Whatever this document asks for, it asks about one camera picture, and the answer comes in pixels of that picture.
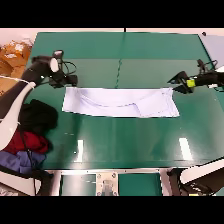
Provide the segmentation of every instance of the green table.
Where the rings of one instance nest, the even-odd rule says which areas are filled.
[[[197,35],[157,33],[39,33],[32,55],[52,55],[77,65],[79,87],[160,88],[181,70],[198,74],[196,60],[209,61]],[[122,59],[118,75],[119,60]],[[47,138],[53,150],[43,169],[113,169],[191,166],[224,155],[222,95],[206,87],[192,95],[174,93],[178,118],[110,118],[62,112],[65,88],[43,85],[27,98],[59,113]],[[183,156],[186,138],[192,160]],[[77,141],[84,141],[82,162],[74,162]]]

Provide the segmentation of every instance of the white wall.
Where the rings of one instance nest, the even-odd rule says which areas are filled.
[[[123,32],[123,28],[0,28],[0,45],[4,45],[11,40],[19,41],[23,38],[35,40],[38,32]],[[184,33],[224,36],[224,28],[127,28],[127,32],[164,32],[164,33]]]

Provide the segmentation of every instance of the purple cloth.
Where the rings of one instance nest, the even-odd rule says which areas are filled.
[[[45,155],[36,152],[30,152],[30,154],[35,168],[46,158]],[[0,165],[23,174],[29,174],[32,171],[29,157],[25,151],[19,151],[16,155],[4,150],[0,151]]]

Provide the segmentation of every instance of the yellow-green tape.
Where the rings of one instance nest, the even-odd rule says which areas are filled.
[[[187,86],[188,86],[188,87],[194,87],[194,86],[195,86],[195,81],[194,81],[194,79],[187,80]]]

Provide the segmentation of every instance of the maroon cloth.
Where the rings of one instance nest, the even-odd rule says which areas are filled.
[[[24,140],[26,143],[26,147],[33,152],[37,153],[45,153],[48,150],[48,141],[42,137],[38,136],[32,132],[23,132]],[[3,149],[4,151],[7,151],[9,153],[12,153],[14,155],[17,154],[19,151],[24,151],[25,147],[20,135],[19,131],[16,131],[9,142],[9,144]]]

